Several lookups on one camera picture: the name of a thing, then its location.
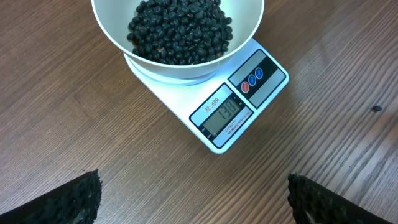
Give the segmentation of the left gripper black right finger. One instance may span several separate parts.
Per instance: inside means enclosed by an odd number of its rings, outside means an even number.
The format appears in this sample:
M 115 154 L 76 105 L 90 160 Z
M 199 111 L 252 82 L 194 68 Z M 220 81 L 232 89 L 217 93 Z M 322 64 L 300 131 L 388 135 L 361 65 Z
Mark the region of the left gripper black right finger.
M 287 200 L 297 224 L 391 224 L 303 175 L 287 179 Z

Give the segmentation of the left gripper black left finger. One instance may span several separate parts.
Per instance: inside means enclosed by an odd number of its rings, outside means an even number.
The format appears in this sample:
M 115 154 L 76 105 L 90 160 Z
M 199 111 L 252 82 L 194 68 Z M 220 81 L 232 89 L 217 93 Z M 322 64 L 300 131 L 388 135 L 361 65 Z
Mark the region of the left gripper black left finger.
M 1 223 L 94 223 L 101 204 L 98 170 L 89 171 L 20 207 L 1 214 Z

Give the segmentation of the pile of black beans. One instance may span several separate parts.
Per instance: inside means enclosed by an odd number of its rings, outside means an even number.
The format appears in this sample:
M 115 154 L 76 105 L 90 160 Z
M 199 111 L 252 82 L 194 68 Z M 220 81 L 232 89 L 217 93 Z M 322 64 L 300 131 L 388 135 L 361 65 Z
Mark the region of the pile of black beans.
M 133 54 L 167 65 L 221 58 L 233 39 L 232 18 L 220 0 L 141 1 L 128 25 Z

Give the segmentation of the white digital kitchen scale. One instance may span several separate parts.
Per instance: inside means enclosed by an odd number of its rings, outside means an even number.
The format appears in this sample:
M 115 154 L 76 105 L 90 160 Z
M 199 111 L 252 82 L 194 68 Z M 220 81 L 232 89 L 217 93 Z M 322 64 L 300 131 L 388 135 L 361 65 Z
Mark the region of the white digital kitchen scale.
M 126 59 L 133 74 L 215 154 L 226 152 L 289 82 L 251 39 L 221 68 L 191 81 L 160 77 Z

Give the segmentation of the white bowl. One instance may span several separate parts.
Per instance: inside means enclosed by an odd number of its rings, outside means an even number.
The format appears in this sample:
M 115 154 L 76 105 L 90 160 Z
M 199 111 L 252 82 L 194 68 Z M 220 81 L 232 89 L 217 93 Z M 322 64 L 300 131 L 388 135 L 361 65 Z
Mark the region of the white bowl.
M 195 78 L 214 72 L 253 38 L 264 14 L 265 0 L 225 0 L 221 1 L 221 10 L 232 18 L 233 38 L 228 51 L 220 58 L 196 65 L 166 65 L 144 59 L 132 52 L 132 44 L 127 40 L 128 23 L 136 15 L 137 0 L 92 0 L 91 5 L 97 23 L 107 38 L 125 56 L 146 72 L 163 77 Z

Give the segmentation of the stray black bean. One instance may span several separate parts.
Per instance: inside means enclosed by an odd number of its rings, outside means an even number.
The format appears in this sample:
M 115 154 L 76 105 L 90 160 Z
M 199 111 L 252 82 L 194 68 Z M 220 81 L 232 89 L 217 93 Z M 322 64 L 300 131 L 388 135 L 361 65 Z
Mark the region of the stray black bean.
M 373 106 L 373 107 L 372 107 L 372 111 L 373 111 L 373 112 L 378 112 L 378 111 L 381 111 L 381 110 L 382 110 L 382 107 L 381 107 L 381 106 L 376 105 L 376 106 Z

